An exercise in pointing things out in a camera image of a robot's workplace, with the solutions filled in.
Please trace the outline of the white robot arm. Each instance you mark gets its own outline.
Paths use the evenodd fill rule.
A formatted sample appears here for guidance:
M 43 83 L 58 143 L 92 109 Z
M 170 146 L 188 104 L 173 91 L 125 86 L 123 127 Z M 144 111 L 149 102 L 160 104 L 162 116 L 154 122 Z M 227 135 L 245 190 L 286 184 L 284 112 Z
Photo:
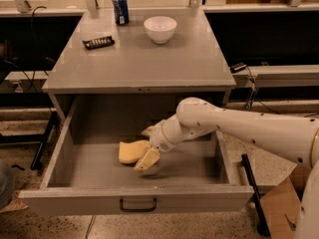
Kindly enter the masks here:
M 294 239 L 319 237 L 319 120 L 227 110 L 198 99 L 182 100 L 175 114 L 152 126 L 151 145 L 135 170 L 153 166 L 163 152 L 215 130 L 310 169 L 298 212 Z

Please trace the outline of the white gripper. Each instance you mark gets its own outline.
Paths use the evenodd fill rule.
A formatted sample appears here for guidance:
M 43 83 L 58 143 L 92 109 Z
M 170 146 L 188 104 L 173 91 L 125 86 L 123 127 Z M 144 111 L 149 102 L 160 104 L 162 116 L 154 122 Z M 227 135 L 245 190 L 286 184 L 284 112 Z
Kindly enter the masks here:
M 135 171 L 145 171 L 151 168 L 160 160 L 160 152 L 169 152 L 174 148 L 174 144 L 169 142 L 163 133 L 165 120 L 161 120 L 155 125 L 145 128 L 141 135 L 150 138 L 151 146 L 146 148 L 141 158 L 134 167 Z

